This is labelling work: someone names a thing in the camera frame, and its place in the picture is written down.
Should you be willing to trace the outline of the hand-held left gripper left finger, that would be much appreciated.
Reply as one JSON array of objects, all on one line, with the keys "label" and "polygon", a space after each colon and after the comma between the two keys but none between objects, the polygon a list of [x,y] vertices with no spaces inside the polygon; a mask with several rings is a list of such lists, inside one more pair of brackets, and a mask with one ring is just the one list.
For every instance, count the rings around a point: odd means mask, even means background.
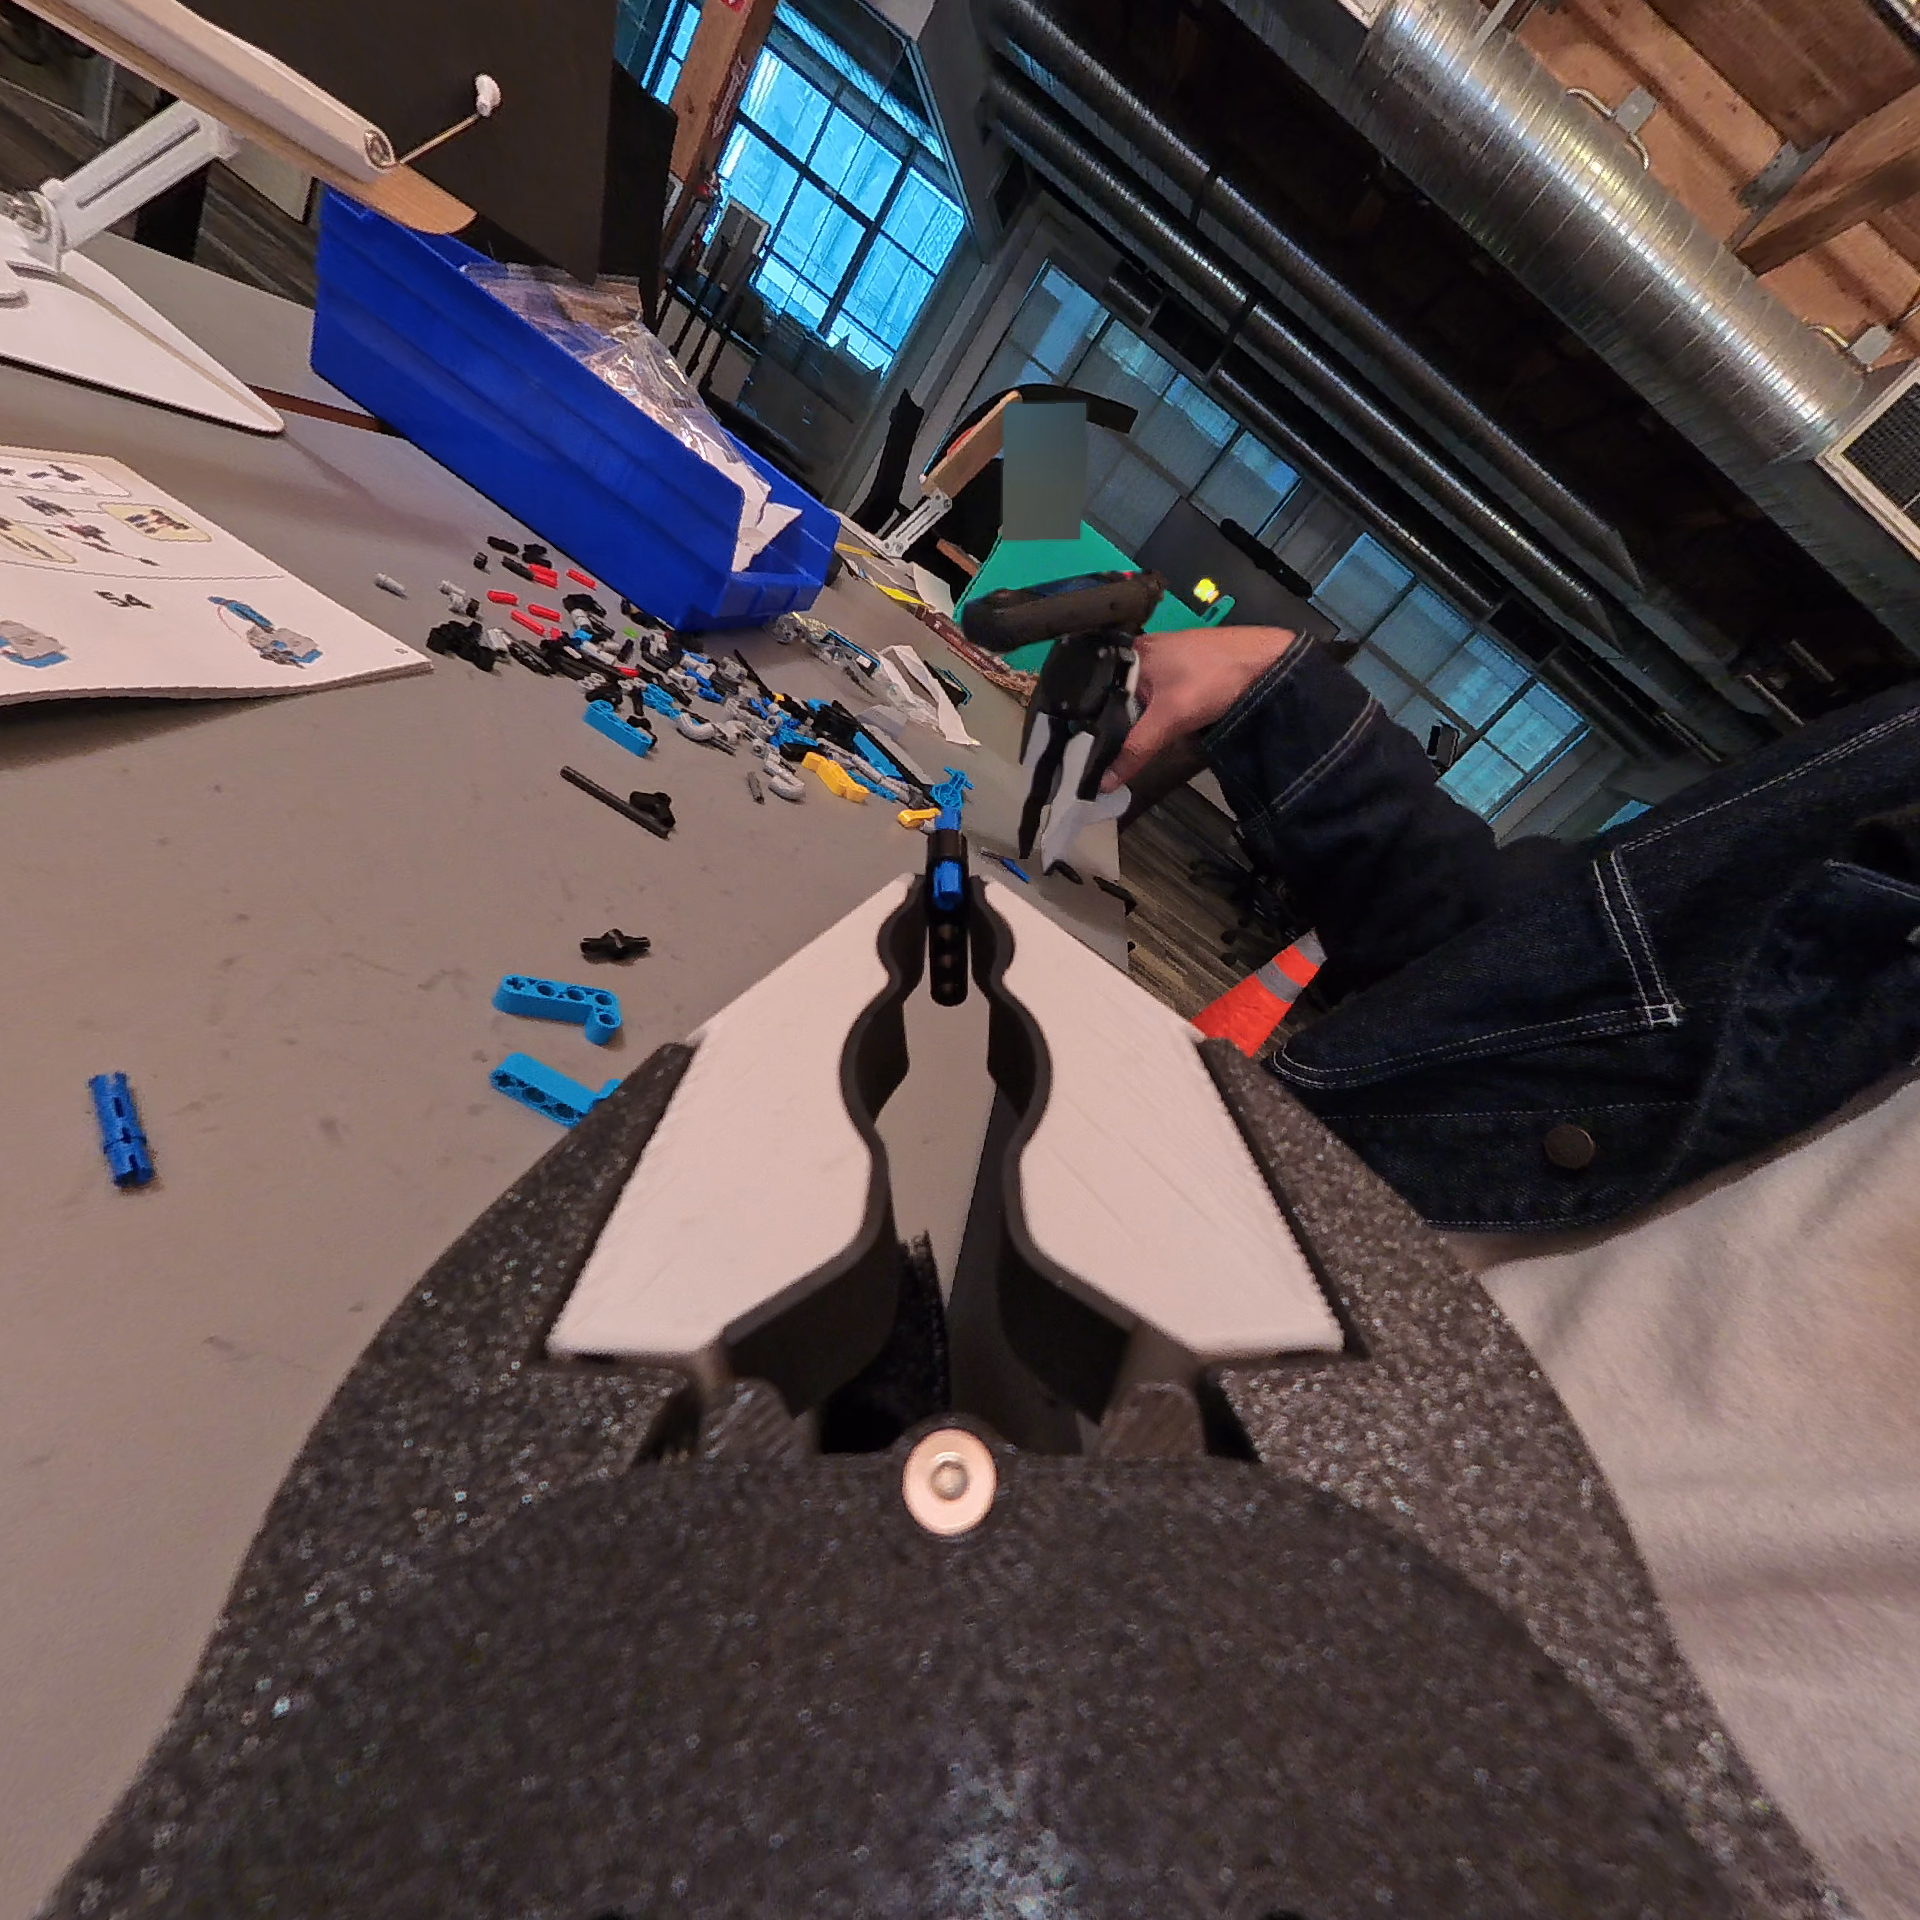
[{"label": "hand-held left gripper left finger", "polygon": [[854,1249],[871,1149],[843,1094],[907,878],[693,1032],[693,1060],[548,1331],[551,1358],[718,1361],[759,1309]]}]

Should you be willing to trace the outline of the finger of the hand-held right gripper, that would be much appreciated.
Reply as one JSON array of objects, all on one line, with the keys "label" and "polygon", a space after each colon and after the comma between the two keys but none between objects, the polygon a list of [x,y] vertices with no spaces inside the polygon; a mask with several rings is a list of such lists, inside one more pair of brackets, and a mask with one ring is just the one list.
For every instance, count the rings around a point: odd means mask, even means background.
[{"label": "finger of the hand-held right gripper", "polygon": [[1052,873],[1057,863],[1076,863],[1078,839],[1099,824],[1118,824],[1135,794],[1128,784],[1114,789],[1099,789],[1091,801],[1078,796],[1082,776],[1091,772],[1091,748],[1068,748],[1062,757],[1062,776],[1055,784],[1052,802],[1044,808],[1044,824],[1038,834],[1038,867]]},{"label": "finger of the hand-held right gripper", "polygon": [[1043,837],[1044,808],[1055,796],[1062,780],[1066,756],[1072,742],[1072,722],[1052,714],[1043,707],[1030,707],[1021,724],[1021,775],[1030,780],[1021,813],[1018,813],[1018,858],[1031,858],[1031,848]]}]

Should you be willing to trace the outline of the short black ridged beam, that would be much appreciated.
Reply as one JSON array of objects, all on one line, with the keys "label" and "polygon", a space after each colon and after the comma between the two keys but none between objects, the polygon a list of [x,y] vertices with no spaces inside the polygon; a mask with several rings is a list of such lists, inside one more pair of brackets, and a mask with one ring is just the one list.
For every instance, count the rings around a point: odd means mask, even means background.
[{"label": "short black ridged beam", "polygon": [[[966,873],[966,906],[943,919],[930,912],[929,895],[929,870],[936,858],[957,858]],[[936,1007],[961,1007],[966,998],[970,982],[970,867],[966,867],[966,839],[961,830],[936,826],[929,837],[929,863],[923,863],[923,944],[929,944],[929,991]]]}]

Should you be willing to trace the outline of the pile of small brick parts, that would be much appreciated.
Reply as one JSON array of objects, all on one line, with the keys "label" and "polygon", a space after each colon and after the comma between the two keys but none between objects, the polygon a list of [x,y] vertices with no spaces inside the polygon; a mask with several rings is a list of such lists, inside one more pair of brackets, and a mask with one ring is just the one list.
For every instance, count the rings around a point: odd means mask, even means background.
[{"label": "pile of small brick parts", "polygon": [[476,670],[515,662],[573,684],[585,707],[636,714],[657,748],[683,737],[727,756],[755,802],[830,794],[800,768],[805,756],[828,756],[870,788],[870,801],[894,802],[905,830],[951,826],[923,789],[954,765],[930,776],[907,756],[905,728],[917,722],[885,700],[877,654],[817,616],[788,611],[772,638],[843,670],[854,697],[783,691],[737,648],[653,620],[541,542],[491,535],[439,596],[446,616],[425,638],[435,657]]}]

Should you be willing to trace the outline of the person's right forearm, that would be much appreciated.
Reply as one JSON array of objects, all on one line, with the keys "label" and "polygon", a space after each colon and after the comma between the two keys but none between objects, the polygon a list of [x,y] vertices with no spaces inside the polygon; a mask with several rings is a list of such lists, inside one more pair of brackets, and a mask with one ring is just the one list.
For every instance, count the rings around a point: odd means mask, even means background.
[{"label": "person's right forearm", "polygon": [[1321,640],[1293,640],[1202,745],[1250,858],[1317,930],[1332,997],[1503,907],[1486,819],[1452,802],[1413,735]]}]

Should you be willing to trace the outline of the person's right hand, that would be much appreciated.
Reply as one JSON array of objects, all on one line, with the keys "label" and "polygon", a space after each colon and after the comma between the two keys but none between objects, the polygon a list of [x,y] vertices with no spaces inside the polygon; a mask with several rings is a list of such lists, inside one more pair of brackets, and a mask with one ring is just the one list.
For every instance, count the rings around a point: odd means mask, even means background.
[{"label": "person's right hand", "polygon": [[1293,640],[1296,634],[1284,627],[1148,634],[1137,650],[1141,720],[1128,731],[1100,789],[1128,788],[1135,802],[1151,808],[1192,780],[1204,768],[1202,735],[1234,710]]}]

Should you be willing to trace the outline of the crumpled white paper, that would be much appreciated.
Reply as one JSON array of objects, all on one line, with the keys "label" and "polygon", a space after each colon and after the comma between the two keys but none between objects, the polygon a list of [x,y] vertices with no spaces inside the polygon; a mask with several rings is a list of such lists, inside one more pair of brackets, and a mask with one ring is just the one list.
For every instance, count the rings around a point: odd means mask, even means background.
[{"label": "crumpled white paper", "polygon": [[917,724],[940,731],[957,748],[977,748],[943,684],[930,672],[916,648],[885,648],[877,654],[877,684],[885,700]]}]

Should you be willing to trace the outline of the orange traffic cone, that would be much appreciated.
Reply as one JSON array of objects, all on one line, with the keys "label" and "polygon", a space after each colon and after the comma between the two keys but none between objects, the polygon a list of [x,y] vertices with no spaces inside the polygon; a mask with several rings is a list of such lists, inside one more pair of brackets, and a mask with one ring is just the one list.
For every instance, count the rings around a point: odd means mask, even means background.
[{"label": "orange traffic cone", "polygon": [[1229,994],[1216,997],[1216,1004],[1197,1013],[1188,1027],[1202,1040],[1229,1042],[1241,1056],[1256,1058],[1322,962],[1327,948],[1308,930]]}]

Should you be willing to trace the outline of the black axle rod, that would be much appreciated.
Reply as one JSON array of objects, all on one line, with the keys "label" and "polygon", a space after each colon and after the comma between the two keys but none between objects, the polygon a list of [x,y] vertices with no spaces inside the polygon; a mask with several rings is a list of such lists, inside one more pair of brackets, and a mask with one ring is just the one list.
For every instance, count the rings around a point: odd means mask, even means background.
[{"label": "black axle rod", "polygon": [[647,824],[647,819],[639,819],[639,818],[636,818],[636,813],[626,808],[626,794],[614,794],[614,789],[608,789],[604,784],[592,780],[587,775],[583,775],[583,772],[574,772],[574,768],[560,768],[560,772],[561,772],[561,780],[564,780],[564,784],[578,788],[578,789],[583,789],[583,794],[587,794],[592,801],[604,802],[608,809],[614,809],[614,813],[622,813],[625,819],[631,819],[631,824],[645,826],[647,834],[653,834],[653,830],[649,830],[649,824]]}]

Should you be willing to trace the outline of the dark denim jacket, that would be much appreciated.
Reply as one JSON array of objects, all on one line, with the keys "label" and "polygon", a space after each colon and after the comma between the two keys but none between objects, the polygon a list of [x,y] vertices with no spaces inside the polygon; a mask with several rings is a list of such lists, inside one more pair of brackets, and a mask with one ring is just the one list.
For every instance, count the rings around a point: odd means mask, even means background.
[{"label": "dark denim jacket", "polygon": [[1473,837],[1289,883],[1355,997],[1271,1071],[1432,1226],[1598,1227],[1917,1065],[1917,687],[1523,876]]}]

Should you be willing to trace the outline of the large window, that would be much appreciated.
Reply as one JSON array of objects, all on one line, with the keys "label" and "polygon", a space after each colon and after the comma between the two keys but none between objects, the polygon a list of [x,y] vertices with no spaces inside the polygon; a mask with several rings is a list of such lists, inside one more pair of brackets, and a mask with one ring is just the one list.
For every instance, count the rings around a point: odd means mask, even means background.
[{"label": "large window", "polygon": [[762,305],[889,371],[964,238],[903,2],[622,2],[614,51],[678,112],[675,174],[769,229]]}]

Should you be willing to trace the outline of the blue plastic bin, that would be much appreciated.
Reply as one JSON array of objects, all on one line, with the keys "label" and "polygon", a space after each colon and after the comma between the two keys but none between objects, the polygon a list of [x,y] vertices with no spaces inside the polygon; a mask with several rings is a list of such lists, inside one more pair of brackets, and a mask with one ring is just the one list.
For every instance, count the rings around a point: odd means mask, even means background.
[{"label": "blue plastic bin", "polygon": [[466,278],[476,262],[462,238],[326,189],[314,371],[683,634],[809,611],[835,554],[834,510],[745,453],[800,517],[736,571],[742,493]]}]

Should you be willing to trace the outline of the dark flat panel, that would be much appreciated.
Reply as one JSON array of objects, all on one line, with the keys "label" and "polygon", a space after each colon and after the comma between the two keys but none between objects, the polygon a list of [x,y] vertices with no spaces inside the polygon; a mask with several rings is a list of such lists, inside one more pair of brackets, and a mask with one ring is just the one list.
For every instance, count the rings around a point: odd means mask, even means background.
[{"label": "dark flat panel", "polygon": [[508,257],[574,278],[657,278],[675,115],[619,59],[619,2],[197,2],[390,132],[398,154],[499,106],[416,159],[508,238]]}]

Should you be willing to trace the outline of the white laptop stand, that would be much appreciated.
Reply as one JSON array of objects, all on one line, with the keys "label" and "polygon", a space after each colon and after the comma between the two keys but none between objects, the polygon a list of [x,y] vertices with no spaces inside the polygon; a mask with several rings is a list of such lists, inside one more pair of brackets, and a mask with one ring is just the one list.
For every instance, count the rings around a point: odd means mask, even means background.
[{"label": "white laptop stand", "polygon": [[398,158],[375,120],[186,2],[29,11],[178,103],[83,170],[4,196],[4,358],[263,439],[281,433],[267,400],[91,262],[84,245],[245,144],[407,229],[456,231],[473,208],[428,184],[417,159],[488,120],[499,109],[499,82],[476,72],[466,115]]}]

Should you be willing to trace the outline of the metal ventilation duct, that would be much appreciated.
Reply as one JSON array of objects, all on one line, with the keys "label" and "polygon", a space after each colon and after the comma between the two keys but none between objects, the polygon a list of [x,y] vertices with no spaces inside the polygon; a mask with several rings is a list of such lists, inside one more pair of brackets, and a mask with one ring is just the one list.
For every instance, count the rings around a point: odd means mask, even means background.
[{"label": "metal ventilation duct", "polygon": [[1798,325],[1476,2],[1386,2],[1355,117],[1526,290],[1722,464],[1809,460],[1883,375]]}]

